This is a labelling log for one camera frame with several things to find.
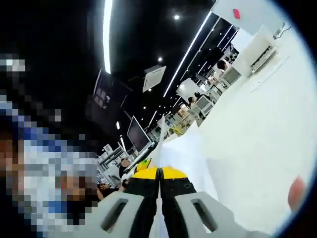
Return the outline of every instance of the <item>ceiling light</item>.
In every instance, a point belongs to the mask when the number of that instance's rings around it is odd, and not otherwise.
[[[203,67],[199,70],[198,74],[200,73],[200,71],[202,71],[202,69],[205,67],[207,61],[204,63]]]
[[[111,73],[110,71],[110,18],[112,10],[113,0],[107,0],[104,9],[104,25],[103,25],[103,47],[104,47],[104,61],[105,61],[105,71]]]
[[[153,117],[152,117],[152,119],[150,120],[150,123],[149,123],[148,127],[151,125],[151,123],[152,123],[152,121],[153,121],[153,119],[154,119],[156,113],[157,113],[157,111],[155,111],[155,113],[153,114]]]
[[[229,44],[229,42],[232,40],[232,38],[236,35],[236,33],[238,32],[238,30],[236,30],[233,35],[231,36],[230,40],[228,41],[228,43],[223,47],[223,50],[226,49],[227,45]]]
[[[233,27],[233,25],[231,25],[229,27],[229,29],[227,30],[226,34],[224,34],[223,38],[221,39],[221,41],[218,43],[217,47],[220,45],[220,43],[223,41],[223,39],[226,37],[226,35],[229,33],[229,31],[231,30],[231,28]]]
[[[177,74],[178,74],[178,72],[179,72],[181,66],[183,65],[183,63],[184,63],[184,61],[185,61],[185,59],[186,59],[186,57],[187,57],[187,55],[188,55],[188,53],[190,52],[191,48],[193,47],[193,45],[194,45],[196,39],[198,38],[200,32],[202,31],[202,29],[203,29],[204,25],[206,24],[206,22],[207,22],[208,18],[210,17],[210,15],[211,15],[211,11],[209,11],[209,13],[207,14],[205,20],[203,21],[202,25],[200,26],[198,32],[196,33],[196,35],[195,35],[195,37],[194,37],[192,43],[190,44],[190,46],[189,46],[187,52],[185,53],[185,55],[184,55],[182,61],[180,62],[180,64],[179,64],[177,70],[175,71],[174,76],[172,77],[172,79],[171,79],[171,81],[170,81],[170,83],[169,83],[169,85],[168,85],[168,87],[167,87],[167,89],[166,89],[166,91],[165,91],[163,97],[165,97],[166,94],[167,94],[167,92],[169,91],[169,88],[171,87],[171,85],[172,85],[172,83],[173,83],[175,77],[177,76]]]
[[[124,142],[123,142],[122,137],[120,137],[120,140],[121,140],[121,143],[122,143],[122,147],[123,147],[123,149],[126,151],[126,149],[125,149],[125,145],[124,145]]]

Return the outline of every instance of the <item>desk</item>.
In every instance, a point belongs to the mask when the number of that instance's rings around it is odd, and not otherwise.
[[[289,217],[291,183],[298,175],[309,182],[316,164],[313,59],[292,29],[277,40],[278,54],[228,88],[199,127],[220,202],[237,223],[266,233]]]

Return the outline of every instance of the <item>person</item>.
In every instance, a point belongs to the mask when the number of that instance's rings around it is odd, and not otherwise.
[[[25,234],[16,234],[14,237],[46,237],[47,233],[42,231],[48,230],[49,227],[58,230],[67,225],[80,224],[86,208],[97,205],[97,188],[92,183],[89,172],[81,173],[80,176],[75,170],[77,167],[69,164],[67,169],[72,169],[71,171],[56,169],[61,168],[64,161],[52,159],[52,162],[48,163],[47,153],[41,152],[39,145],[30,143],[30,138],[42,142],[47,140],[47,134],[40,134],[39,131],[20,126],[12,120],[13,117],[0,116],[1,199],[3,205],[8,203],[4,205],[6,210],[3,212],[11,214],[12,218],[7,220],[8,224],[2,224],[2,228],[12,228],[13,224],[14,228],[10,230],[13,235],[12,231],[16,231],[16,227],[24,227],[22,222],[35,232],[35,236],[21,231]],[[47,166],[46,169],[50,172],[45,172],[45,168],[39,169],[36,165]],[[23,222],[21,216],[28,219]]]
[[[217,68],[220,69],[220,70],[222,70],[222,71],[226,71],[226,70],[228,69],[228,66],[227,66],[227,64],[226,64],[225,61],[219,60],[219,61],[217,62]]]
[[[110,188],[110,186],[108,184],[104,184],[104,183],[97,184],[97,189],[103,195],[104,198],[109,196],[113,192],[119,190],[118,188]]]
[[[210,96],[207,96],[205,94],[200,94],[200,92],[196,92],[195,93],[195,97],[198,99],[200,99],[202,96],[205,96],[208,100],[210,100]]]
[[[121,165],[120,165],[120,168],[119,168],[119,177],[122,178],[123,176],[123,171],[130,165],[130,162],[128,159],[126,158],[123,158],[121,160]]]
[[[188,102],[189,102],[189,108],[191,108],[192,104],[194,104],[196,100],[193,97],[189,97]]]

